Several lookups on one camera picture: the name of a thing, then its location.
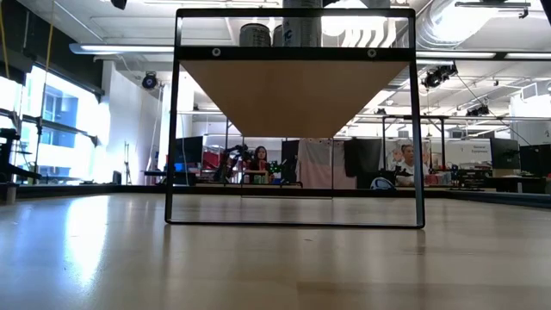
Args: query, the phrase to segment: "fluorescent light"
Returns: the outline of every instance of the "fluorescent light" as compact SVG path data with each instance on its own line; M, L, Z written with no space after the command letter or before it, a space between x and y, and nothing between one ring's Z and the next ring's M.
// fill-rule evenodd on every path
M418 65L453 65L453 60L417 59Z
M359 118L383 118L385 117L386 115L369 115L369 114L359 114L359 115L356 115L355 117L359 117Z
M220 111L178 111L180 115L223 115Z
M507 53L506 59L551 59L551 53Z
M99 53L173 53L173 46L130 46L130 45L81 45L87 52Z
M203 134L205 137L226 137L224 133L205 133ZM236 133L229 133L227 135L228 137L243 137L241 134Z
M270 6L281 7L278 2L258 2L258 1L227 1L227 0L145 0L145 4L169 4L169 5L200 5L200 6L213 6L213 5L227 5L227 6Z
M444 52L444 51L421 51L417 57L428 59L492 59L496 53L486 52Z

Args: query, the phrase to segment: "person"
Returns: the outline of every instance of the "person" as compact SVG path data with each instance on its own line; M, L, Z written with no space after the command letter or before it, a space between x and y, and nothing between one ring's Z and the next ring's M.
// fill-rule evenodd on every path
M250 171L268 171L269 172L269 163L268 163L268 152L264 146L259 146L255 150L255 153L252 157L251 162L248 165L248 170ZM250 181L253 183L255 174L249 174ZM274 178L274 175L269 173L269 180L271 182Z
M412 186L414 184L413 175L415 175L415 149L412 145L403 145L401 151L404 154L404 160L397 165L400 170L409 174L410 176L396 176L396 183L399 186ZM426 164L423 164L423 175L429 174L429 168Z

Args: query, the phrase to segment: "speaker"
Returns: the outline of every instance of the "speaker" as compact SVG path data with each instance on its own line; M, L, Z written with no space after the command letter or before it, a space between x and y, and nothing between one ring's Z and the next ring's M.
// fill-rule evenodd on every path
M111 0L111 3L117 8L117 9L125 9L127 6L127 0Z
M146 90L152 90L157 86L157 73L156 72L146 72L144 80L141 82L141 85Z

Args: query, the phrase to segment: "wooden panel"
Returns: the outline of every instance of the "wooden panel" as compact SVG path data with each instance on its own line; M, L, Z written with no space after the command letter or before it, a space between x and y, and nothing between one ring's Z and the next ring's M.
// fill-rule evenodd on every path
M182 61L247 137L328 138L406 66L368 61Z

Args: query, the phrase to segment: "computer monitor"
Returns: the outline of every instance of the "computer monitor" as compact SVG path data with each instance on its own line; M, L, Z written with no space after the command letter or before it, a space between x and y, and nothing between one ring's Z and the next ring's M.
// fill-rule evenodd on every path
M513 139L490 139L493 169L520 169L518 141Z
M203 157L203 137L190 137L176 139L176 158L177 164L196 164L202 161Z

